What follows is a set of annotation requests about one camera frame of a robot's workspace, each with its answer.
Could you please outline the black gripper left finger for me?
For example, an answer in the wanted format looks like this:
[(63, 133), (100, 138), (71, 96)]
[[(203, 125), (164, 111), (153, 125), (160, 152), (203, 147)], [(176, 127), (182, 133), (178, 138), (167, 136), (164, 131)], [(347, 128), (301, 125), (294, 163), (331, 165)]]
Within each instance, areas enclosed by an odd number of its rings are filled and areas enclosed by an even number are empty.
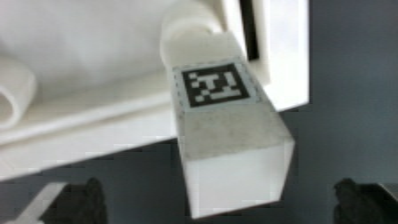
[(39, 191), (11, 224), (107, 224), (103, 185), (52, 182)]

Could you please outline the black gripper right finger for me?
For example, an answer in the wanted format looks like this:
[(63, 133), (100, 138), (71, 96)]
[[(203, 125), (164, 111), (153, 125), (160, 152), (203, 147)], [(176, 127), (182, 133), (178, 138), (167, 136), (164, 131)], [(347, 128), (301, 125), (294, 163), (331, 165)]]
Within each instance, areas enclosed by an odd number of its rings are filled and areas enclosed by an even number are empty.
[(357, 183), (345, 178), (334, 191), (334, 224), (398, 224), (398, 183)]

